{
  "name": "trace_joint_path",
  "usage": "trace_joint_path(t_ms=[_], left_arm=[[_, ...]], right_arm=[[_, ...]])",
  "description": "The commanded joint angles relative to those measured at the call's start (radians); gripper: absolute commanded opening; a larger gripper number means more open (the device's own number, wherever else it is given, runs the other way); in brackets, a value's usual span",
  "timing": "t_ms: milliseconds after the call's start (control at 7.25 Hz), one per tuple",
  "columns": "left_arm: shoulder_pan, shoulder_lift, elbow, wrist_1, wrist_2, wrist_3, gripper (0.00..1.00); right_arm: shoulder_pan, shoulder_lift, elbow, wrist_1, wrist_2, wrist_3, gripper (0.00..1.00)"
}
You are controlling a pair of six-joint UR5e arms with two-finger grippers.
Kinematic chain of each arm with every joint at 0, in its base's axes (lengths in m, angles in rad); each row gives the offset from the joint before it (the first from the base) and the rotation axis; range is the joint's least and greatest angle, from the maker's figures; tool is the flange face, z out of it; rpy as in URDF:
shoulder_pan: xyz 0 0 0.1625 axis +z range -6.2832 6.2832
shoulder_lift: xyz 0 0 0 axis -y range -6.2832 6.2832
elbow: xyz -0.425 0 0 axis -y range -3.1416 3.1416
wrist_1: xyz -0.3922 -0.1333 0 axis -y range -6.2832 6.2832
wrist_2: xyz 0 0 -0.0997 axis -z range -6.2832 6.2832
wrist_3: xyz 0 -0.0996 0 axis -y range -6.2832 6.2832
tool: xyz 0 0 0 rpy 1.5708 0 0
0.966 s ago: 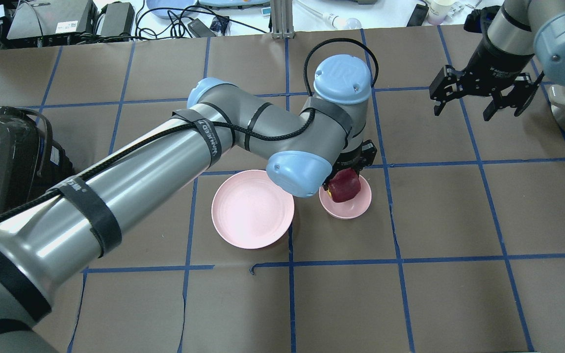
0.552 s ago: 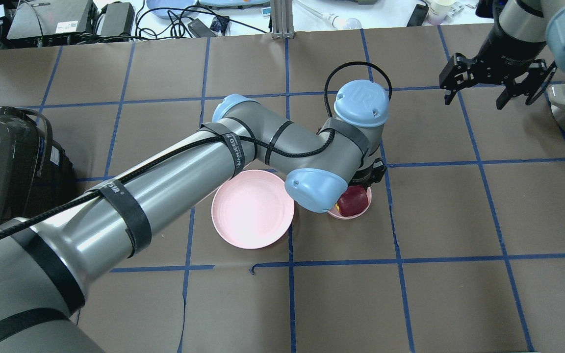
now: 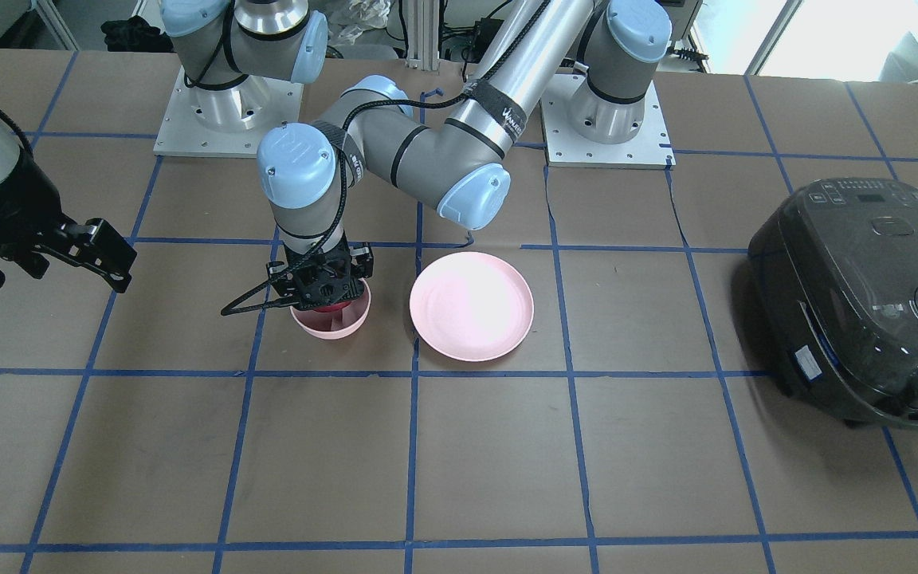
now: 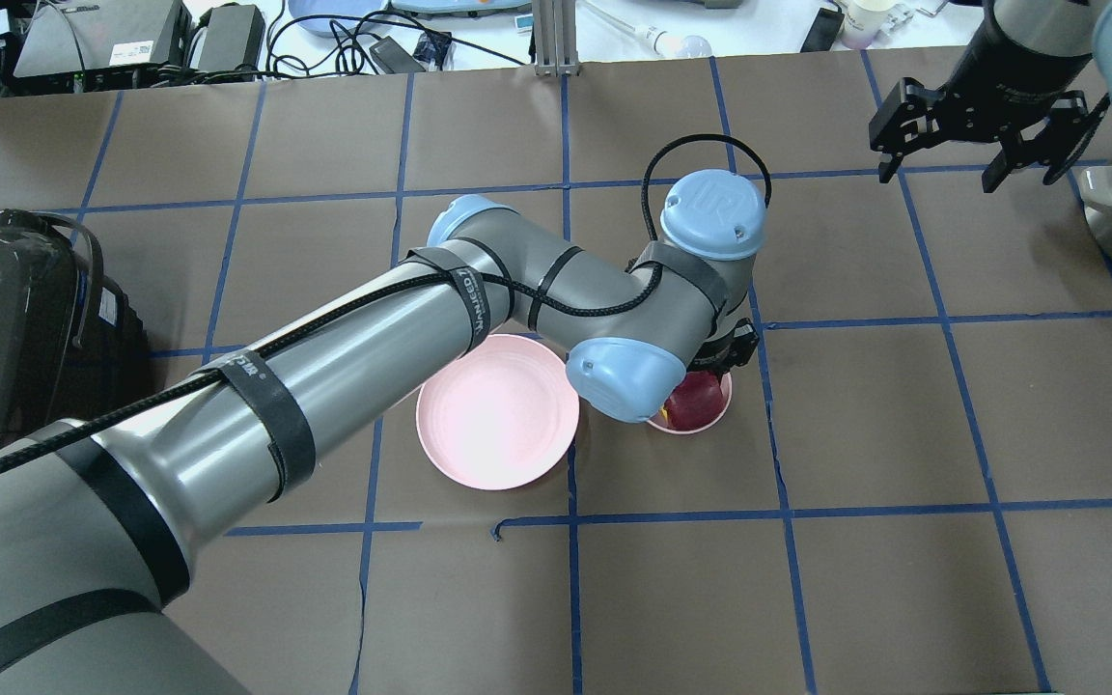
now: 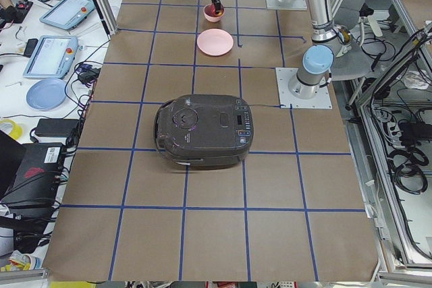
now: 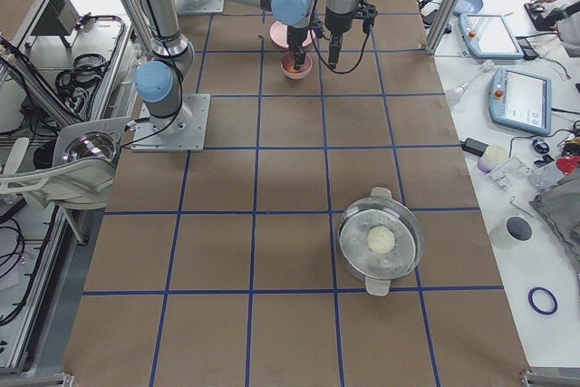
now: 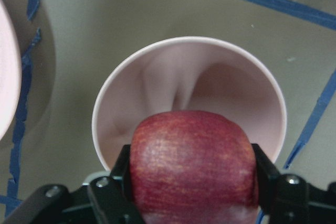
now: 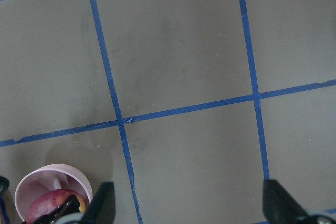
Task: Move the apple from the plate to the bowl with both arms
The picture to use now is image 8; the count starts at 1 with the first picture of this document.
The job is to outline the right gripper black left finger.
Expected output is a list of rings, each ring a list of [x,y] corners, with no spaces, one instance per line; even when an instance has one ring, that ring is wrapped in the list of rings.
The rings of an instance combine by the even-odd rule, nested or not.
[[[113,224],[116,216],[115,203],[114,183],[101,183],[80,223]]]

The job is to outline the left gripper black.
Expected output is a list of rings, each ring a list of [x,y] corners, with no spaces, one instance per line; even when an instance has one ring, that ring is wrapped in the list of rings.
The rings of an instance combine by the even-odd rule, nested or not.
[[[70,196],[66,203],[57,207],[51,213],[43,215],[35,220],[33,223],[56,223],[61,217],[69,214],[80,213],[79,202],[75,195]]]

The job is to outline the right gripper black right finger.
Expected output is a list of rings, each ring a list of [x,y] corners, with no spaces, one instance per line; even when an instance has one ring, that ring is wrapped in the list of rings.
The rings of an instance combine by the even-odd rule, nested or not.
[[[263,214],[271,224],[310,223],[310,215],[275,179],[265,179],[262,191]]]

